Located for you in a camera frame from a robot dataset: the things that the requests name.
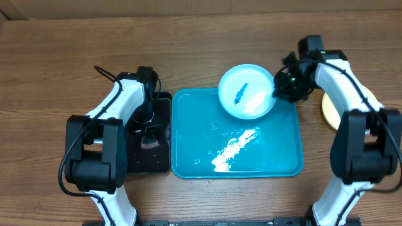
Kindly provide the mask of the green scrub sponge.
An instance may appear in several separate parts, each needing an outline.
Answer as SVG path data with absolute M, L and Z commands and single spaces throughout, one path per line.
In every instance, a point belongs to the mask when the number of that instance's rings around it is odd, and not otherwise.
M 152 149 L 159 146 L 159 142 L 155 137 L 142 137 L 141 149 Z

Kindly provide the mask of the light blue plate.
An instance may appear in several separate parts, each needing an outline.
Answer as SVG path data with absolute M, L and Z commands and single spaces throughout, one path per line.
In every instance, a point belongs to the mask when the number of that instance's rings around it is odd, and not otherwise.
M 274 106 L 274 77 L 254 64 L 235 66 L 221 77 L 217 95 L 224 110 L 244 120 L 258 119 Z

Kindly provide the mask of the yellow plate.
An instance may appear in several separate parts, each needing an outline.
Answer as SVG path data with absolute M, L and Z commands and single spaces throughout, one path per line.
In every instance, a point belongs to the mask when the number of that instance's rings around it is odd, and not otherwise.
M 362 85 L 361 91 L 366 97 L 368 97 L 368 100 L 383 106 L 368 88 Z M 341 115 L 338 113 L 336 106 L 333 104 L 332 99 L 327 93 L 324 93 L 322 99 L 322 114 L 329 125 L 337 131 L 341 122 Z

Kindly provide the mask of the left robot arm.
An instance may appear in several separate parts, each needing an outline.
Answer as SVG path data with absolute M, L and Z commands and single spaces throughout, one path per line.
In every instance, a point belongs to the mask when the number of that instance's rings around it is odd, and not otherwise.
M 144 132 L 153 120 L 158 75 L 151 67 L 118 76 L 97 71 L 114 87 L 95 109 L 68 119 L 58 183 L 67 195 L 91 198 L 105 225 L 135 225 L 137 211 L 123 185 L 128 173 L 125 127 L 134 120 Z

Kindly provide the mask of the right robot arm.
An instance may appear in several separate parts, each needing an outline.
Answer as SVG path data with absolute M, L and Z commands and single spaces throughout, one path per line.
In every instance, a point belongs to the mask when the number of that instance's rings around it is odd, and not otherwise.
M 301 59 L 291 52 L 282 64 L 274 76 L 274 97 L 293 103 L 322 89 L 341 116 L 330 150 L 332 179 L 300 223 L 360 225 L 347 216 L 361 196 L 401 188 L 400 183 L 375 188 L 401 168 L 401 112 L 385 108 L 362 89 L 340 50 L 306 51 Z

